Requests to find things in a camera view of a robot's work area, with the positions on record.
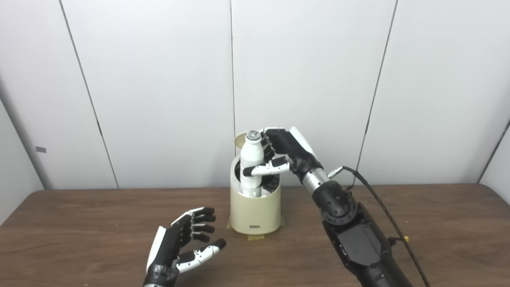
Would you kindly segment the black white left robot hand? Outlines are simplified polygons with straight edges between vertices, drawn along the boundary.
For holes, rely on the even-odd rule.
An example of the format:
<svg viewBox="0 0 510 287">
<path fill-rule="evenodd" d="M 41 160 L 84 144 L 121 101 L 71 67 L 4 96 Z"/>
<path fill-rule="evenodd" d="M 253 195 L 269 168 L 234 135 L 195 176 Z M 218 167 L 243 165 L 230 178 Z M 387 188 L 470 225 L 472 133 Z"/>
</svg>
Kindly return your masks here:
<svg viewBox="0 0 510 287">
<path fill-rule="evenodd" d="M 209 243 L 215 227 L 215 209 L 188 210 L 168 227 L 159 226 L 148 254 L 144 287 L 173 287 L 180 273 L 195 269 L 216 256 L 226 240 Z"/>
</svg>

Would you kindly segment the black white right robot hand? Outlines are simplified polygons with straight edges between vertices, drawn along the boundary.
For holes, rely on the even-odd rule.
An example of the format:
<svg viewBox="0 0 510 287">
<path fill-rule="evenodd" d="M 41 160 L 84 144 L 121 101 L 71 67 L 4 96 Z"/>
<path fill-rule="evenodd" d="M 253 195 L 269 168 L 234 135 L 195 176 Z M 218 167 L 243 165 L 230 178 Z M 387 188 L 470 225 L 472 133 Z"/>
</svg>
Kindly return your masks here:
<svg viewBox="0 0 510 287">
<path fill-rule="evenodd" d="M 267 127 L 262 135 L 263 162 L 241 169 L 241 175 L 260 177 L 291 171 L 302 185 L 316 186 L 330 178 L 310 144 L 296 127 L 290 130 Z"/>
</svg>

